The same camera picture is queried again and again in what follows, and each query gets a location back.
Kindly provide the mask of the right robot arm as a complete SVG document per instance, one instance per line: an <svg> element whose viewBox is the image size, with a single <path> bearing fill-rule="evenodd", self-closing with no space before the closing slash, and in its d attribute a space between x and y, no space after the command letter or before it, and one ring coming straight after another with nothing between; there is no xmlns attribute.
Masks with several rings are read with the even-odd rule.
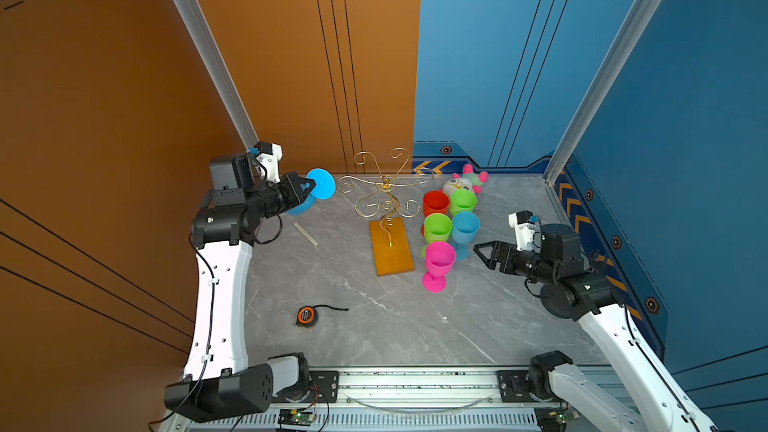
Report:
<svg viewBox="0 0 768 432"><path fill-rule="evenodd" d="M592 382L561 351L531 358L524 392L568 404L601 431L716 430L645 341L619 288L586 267L578 233L565 224L546 224L539 237L532 249L494 240L474 251L490 270L541 284L545 309L573 320L591 337L634 405L625 406Z"/></svg>

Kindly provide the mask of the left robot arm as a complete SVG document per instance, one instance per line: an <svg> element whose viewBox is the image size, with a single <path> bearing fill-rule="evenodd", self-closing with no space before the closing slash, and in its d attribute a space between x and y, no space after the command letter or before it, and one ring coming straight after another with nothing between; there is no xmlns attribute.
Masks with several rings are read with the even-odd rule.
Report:
<svg viewBox="0 0 768 432"><path fill-rule="evenodd" d="M301 353L251 365L246 350L245 286L264 220L302 205L315 187L279 172L277 153L252 149L210 163L213 188L191 223L197 260L194 335L181 379L166 387L165 407L195 422L266 411L274 399L299 400L311 388Z"/></svg>

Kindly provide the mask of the green wine glass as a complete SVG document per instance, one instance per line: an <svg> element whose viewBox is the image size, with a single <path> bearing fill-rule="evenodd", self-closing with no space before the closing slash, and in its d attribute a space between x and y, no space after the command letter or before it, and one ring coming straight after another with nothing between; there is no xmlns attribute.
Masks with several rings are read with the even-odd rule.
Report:
<svg viewBox="0 0 768 432"><path fill-rule="evenodd" d="M452 216L461 212L472 213L477 205L477 196L472 190L458 189L450 196L449 211Z"/></svg>
<svg viewBox="0 0 768 432"><path fill-rule="evenodd" d="M432 213L425 218L423 235L428 244L433 242L447 242L453 229L452 219L442 213Z"/></svg>

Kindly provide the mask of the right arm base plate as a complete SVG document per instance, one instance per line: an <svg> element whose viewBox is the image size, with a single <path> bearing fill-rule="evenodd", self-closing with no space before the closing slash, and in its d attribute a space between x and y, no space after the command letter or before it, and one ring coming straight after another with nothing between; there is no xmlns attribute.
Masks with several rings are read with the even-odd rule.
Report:
<svg viewBox="0 0 768 432"><path fill-rule="evenodd" d="M555 394L550 376L554 372L576 372L574 364L556 367L532 367L526 370L504 369L496 372L497 385L503 403L564 402Z"/></svg>

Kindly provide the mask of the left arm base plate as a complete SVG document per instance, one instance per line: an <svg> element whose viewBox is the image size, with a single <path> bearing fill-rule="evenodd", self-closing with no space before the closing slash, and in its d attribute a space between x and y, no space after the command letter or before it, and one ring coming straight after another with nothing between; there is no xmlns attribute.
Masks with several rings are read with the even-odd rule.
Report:
<svg viewBox="0 0 768 432"><path fill-rule="evenodd" d="M338 370L317 370L309 372L309 384L293 391L281 391L274 398L274 403L309 404L318 395L321 404L328 401L335 404L340 388L340 372Z"/></svg>

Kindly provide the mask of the blue wine glass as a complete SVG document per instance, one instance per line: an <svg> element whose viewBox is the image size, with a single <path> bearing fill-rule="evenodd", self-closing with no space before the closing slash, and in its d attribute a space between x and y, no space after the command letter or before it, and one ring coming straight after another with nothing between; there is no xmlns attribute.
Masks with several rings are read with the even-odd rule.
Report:
<svg viewBox="0 0 768 432"><path fill-rule="evenodd" d="M314 181L314 188L306 200L297 207L287 211L288 215L298 216L312 208L318 200L328 200L336 192L336 182L333 176L322 168L312 169L307 178Z"/></svg>
<svg viewBox="0 0 768 432"><path fill-rule="evenodd" d="M463 211L453 216L451 239L457 261L468 258L469 244L475 240L480 227L480 219L473 212Z"/></svg>

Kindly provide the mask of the red wine glass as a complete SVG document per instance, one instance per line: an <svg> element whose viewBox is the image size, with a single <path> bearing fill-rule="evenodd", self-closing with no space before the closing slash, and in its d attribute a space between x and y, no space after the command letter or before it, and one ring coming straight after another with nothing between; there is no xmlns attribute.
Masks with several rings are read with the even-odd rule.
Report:
<svg viewBox="0 0 768 432"><path fill-rule="evenodd" d="M450 207L449 197L442 191L429 191L423 196L423 213L425 217L432 214L447 215Z"/></svg>

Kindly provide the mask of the blue wine glass back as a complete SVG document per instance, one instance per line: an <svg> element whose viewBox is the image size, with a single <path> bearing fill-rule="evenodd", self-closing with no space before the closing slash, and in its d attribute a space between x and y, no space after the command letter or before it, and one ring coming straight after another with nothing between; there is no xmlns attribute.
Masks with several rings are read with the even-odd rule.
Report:
<svg viewBox="0 0 768 432"><path fill-rule="evenodd" d="M322 168L312 169L307 178L314 181L314 188L306 200L297 207L287 211L288 215L298 216L312 208L318 200L328 200L336 192L336 182L333 176Z"/></svg>

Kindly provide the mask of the green wine glass front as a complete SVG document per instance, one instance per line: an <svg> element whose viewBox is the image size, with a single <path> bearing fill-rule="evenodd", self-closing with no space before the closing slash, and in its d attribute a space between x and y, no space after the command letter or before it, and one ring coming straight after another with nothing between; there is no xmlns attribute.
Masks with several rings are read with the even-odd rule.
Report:
<svg viewBox="0 0 768 432"><path fill-rule="evenodd" d="M423 235L428 244L433 242L447 242L453 229L452 219L442 213L432 213L425 218Z"/></svg>

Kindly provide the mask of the pink wine glass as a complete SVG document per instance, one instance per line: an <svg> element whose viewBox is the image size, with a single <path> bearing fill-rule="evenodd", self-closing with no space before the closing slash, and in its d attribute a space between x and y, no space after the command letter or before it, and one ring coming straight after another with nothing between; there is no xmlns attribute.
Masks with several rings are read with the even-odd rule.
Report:
<svg viewBox="0 0 768 432"><path fill-rule="evenodd" d="M424 251L424 288L432 293L442 292L447 285L446 276L451 272L455 261L456 251L448 242L435 241L428 244Z"/></svg>

